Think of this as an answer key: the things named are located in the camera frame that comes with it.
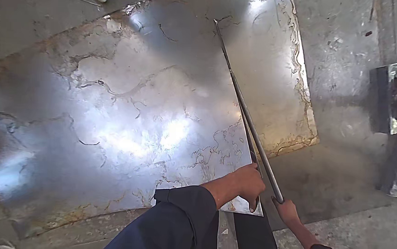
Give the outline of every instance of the metal rod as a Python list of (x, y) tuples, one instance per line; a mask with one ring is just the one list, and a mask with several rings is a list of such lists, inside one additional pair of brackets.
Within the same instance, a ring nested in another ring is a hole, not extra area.
[(89, 1), (87, 1), (87, 0), (82, 0), (82, 1), (83, 1), (83, 2), (86, 2), (86, 3), (90, 3), (90, 4), (92, 4), (92, 5), (96, 5), (96, 6), (98, 6), (98, 7), (101, 7), (100, 4), (92, 3), (92, 2), (89, 2)]
[(220, 29), (218, 28), (218, 21), (214, 19), (214, 23), (215, 23), (215, 28), (217, 30), (218, 38), (220, 39), (221, 42), (221, 49), (223, 50), (224, 58), (226, 59), (226, 63), (228, 64), (229, 73), (231, 74), (232, 82), (234, 83), (235, 93), (237, 94), (237, 98), (241, 104), (240, 106), (241, 111), (245, 115), (246, 121), (248, 122), (249, 129), (251, 130), (251, 134), (252, 137), (254, 138), (254, 142), (257, 146), (257, 150), (260, 154), (260, 158), (263, 162), (263, 166), (266, 169), (266, 174), (268, 175), (269, 181), (271, 182), (272, 190), (274, 191), (275, 198), (280, 204), (282, 204), (284, 202), (283, 195), (281, 194), (279, 185), (277, 184), (277, 180), (274, 177), (274, 173), (272, 172), (271, 166), (268, 161), (268, 157), (266, 156), (263, 146), (261, 145), (260, 137), (258, 136), (258, 133), (255, 129), (254, 122), (252, 121), (251, 115), (249, 114), (249, 110), (248, 107), (246, 106), (245, 99), (241, 94), (241, 90), (238, 85), (237, 79), (235, 78), (235, 74), (232, 71), (231, 64), (229, 63), (228, 53), (226, 52), (226, 48), (224, 47), (224, 42), (220, 33)]

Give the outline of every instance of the concrete floor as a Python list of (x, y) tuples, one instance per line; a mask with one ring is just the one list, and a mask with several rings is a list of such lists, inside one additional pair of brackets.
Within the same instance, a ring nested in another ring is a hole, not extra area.
[[(77, 0), (55, 2), (12, 2), (13, 10), (11, 3), (0, 0), (0, 58), (130, 1), (110, 0), (100, 11)], [(397, 61), (397, 0), (295, 3), (321, 142), (271, 159), (278, 183), (296, 203), (301, 219), (312, 222), (309, 228), (328, 244), (397, 248), (397, 199), (378, 190), (391, 138), (373, 133), (376, 99), (369, 84), (370, 69)], [(262, 195), (262, 202), (278, 230), (284, 225), (272, 207), (271, 192)], [(18, 241), (0, 207), (0, 243), (6, 239), (20, 248), (102, 248), (141, 212), (76, 222)], [(296, 248), (288, 231), (275, 235), (281, 248)]]

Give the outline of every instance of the navy sleeve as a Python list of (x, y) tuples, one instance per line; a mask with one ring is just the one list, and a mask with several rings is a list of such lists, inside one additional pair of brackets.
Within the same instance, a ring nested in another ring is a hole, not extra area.
[(187, 249), (201, 243), (217, 211), (201, 186), (155, 191), (157, 204), (125, 227), (105, 249)]
[(312, 245), (310, 249), (332, 249), (332, 248), (322, 245)]

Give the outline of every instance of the dark pants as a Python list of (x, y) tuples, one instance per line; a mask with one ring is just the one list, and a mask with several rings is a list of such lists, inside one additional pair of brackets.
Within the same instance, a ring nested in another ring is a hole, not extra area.
[[(235, 233), (239, 249), (277, 249), (268, 217), (234, 213)], [(218, 212), (209, 226), (200, 249), (216, 249), (218, 233)]]

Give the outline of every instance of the person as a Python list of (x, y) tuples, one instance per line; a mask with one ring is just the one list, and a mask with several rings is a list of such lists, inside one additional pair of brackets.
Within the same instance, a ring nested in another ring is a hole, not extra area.
[[(212, 249), (217, 248), (218, 210), (240, 196), (251, 212), (265, 190), (257, 164), (252, 163), (199, 186), (157, 189), (156, 205), (126, 226), (105, 249)], [(329, 248), (320, 245), (301, 223), (291, 200), (279, 204), (280, 218), (295, 234), (304, 249)], [(264, 217), (234, 213), (239, 249), (277, 248), (266, 213)]]

